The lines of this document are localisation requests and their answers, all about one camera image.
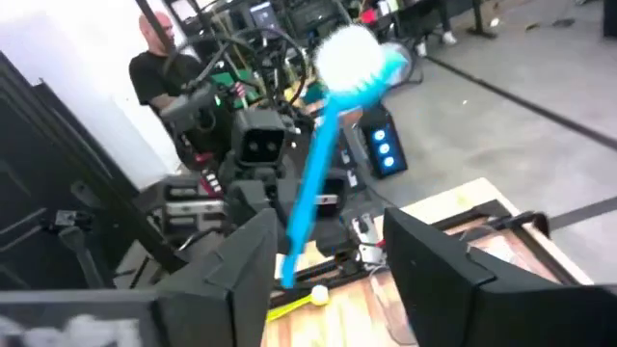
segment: white sneaker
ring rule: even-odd
[[[454,35],[452,35],[452,32],[443,33],[442,39],[443,39],[443,43],[447,45],[456,44],[456,38],[454,38]]]
[[[419,57],[426,57],[426,42],[422,41],[416,45],[416,53]]]

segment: man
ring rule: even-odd
[[[169,41],[174,43],[174,26],[170,18],[160,12],[155,13],[155,16]],[[163,65],[170,52],[144,15],[139,18],[139,28],[148,43],[148,50],[131,60],[129,74],[140,104],[149,106],[156,115],[160,115],[162,110],[182,94],[182,88],[201,73],[203,66],[190,55],[178,54],[164,75]],[[244,93],[239,84],[236,84],[234,91],[239,95]],[[176,149],[185,164],[188,164],[187,161],[192,162],[195,154],[207,152],[220,161],[229,150],[228,137],[233,122],[232,114],[229,110],[224,110],[225,107],[215,108],[213,105],[212,109],[201,112],[199,129],[175,134],[167,126],[174,142],[181,144],[176,145]],[[192,147],[197,153],[192,153],[187,147]]]

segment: person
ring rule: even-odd
[[[164,13],[156,12],[154,15],[167,39],[174,45],[172,21]],[[203,66],[197,58],[191,55],[178,54],[167,73],[164,74],[163,66],[170,54],[168,48],[143,14],[139,18],[139,28],[148,44],[148,50],[130,61],[129,75],[140,104],[149,106],[157,116],[160,116],[161,111],[182,94],[187,83],[202,72]],[[236,83],[233,92],[237,96],[243,96],[242,85]],[[189,162],[194,162],[196,155],[199,156],[199,154],[208,153],[218,161],[224,158],[230,146],[229,135],[233,116],[230,110],[228,110],[228,115],[221,115],[225,112],[223,109],[225,107],[216,108],[214,111],[212,109],[201,110],[200,126],[182,134],[175,134],[174,130],[166,124],[170,136],[176,143],[178,156],[187,166],[191,166]]]
[[[447,45],[456,44],[456,38],[452,34],[452,25],[450,24],[450,16],[447,12],[445,4],[446,0],[411,0],[414,4],[408,7],[409,13],[409,30],[411,36],[416,43],[416,53],[420,57],[426,56],[426,42],[424,40],[424,28],[421,25],[421,19],[428,15],[433,10],[437,10],[440,17],[440,22],[443,27],[442,42]]]

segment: white wall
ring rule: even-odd
[[[151,1],[154,10],[162,3]],[[0,0],[0,49],[44,79],[140,189],[180,164],[158,118],[137,101],[130,59],[146,50],[130,0]],[[178,40],[184,40],[177,31]]]

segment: black t-shirt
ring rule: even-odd
[[[133,58],[129,64],[129,74],[140,104],[149,106],[156,115],[159,115],[161,110],[149,103],[153,98],[164,93],[169,96],[180,96],[183,86],[203,70],[196,58],[179,54],[167,73],[163,75],[163,65],[166,60],[167,57],[147,51]],[[213,116],[216,117],[216,126],[212,129]],[[225,107],[213,106],[212,109],[202,112],[201,119],[202,129],[208,129],[207,131],[194,129],[183,135],[197,152],[213,152],[220,160],[229,149],[232,115]],[[166,128],[171,136],[179,135],[174,134],[170,127]],[[174,140],[177,144],[181,143],[179,139]],[[189,155],[186,153],[186,148],[178,148],[178,154],[182,159]]]

